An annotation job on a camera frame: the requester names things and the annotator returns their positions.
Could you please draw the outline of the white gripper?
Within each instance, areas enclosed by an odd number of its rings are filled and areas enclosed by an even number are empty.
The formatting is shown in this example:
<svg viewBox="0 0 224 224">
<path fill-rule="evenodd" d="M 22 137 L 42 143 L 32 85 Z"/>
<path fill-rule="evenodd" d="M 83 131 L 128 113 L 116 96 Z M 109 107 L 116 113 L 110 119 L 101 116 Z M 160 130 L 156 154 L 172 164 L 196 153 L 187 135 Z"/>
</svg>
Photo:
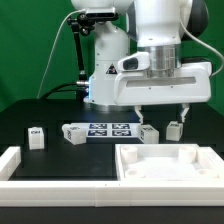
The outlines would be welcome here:
<svg viewBox="0 0 224 224">
<path fill-rule="evenodd" d="M 172 77 L 148 77 L 146 71 L 122 72 L 115 79 L 114 101 L 120 106 L 134 106 L 140 124 L 144 122 L 140 105 L 181 104 L 180 119 L 185 122 L 189 103 L 210 99 L 211 73 L 208 61 L 185 63 Z"/>
</svg>

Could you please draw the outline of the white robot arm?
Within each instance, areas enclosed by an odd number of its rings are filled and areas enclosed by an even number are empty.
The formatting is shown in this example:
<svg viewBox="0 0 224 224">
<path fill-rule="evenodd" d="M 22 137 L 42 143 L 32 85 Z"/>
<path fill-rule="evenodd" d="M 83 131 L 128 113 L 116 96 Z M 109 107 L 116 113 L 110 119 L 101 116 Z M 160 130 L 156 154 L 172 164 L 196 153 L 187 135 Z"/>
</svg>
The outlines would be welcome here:
<svg viewBox="0 0 224 224">
<path fill-rule="evenodd" d="M 71 0 L 80 33 L 95 34 L 86 105 L 99 110 L 191 103 L 211 97 L 208 61 L 183 62 L 181 42 L 208 24 L 205 0 Z"/>
</svg>

